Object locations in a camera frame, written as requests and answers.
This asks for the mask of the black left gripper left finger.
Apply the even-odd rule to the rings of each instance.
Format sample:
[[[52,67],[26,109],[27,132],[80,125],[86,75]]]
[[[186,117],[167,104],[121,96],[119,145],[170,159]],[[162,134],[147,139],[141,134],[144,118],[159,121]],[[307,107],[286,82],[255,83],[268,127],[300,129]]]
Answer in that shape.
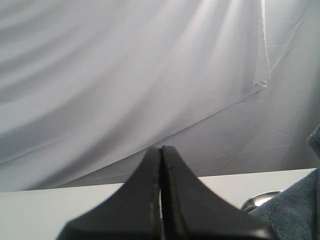
[[[59,240],[160,240],[161,152],[150,148],[108,199],[66,223]]]

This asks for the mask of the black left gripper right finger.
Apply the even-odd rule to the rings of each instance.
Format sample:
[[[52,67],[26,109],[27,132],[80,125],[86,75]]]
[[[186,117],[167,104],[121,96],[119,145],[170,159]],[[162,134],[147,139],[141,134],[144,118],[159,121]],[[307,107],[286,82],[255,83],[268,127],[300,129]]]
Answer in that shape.
[[[275,240],[265,222],[202,183],[173,146],[161,148],[161,210],[167,240]]]

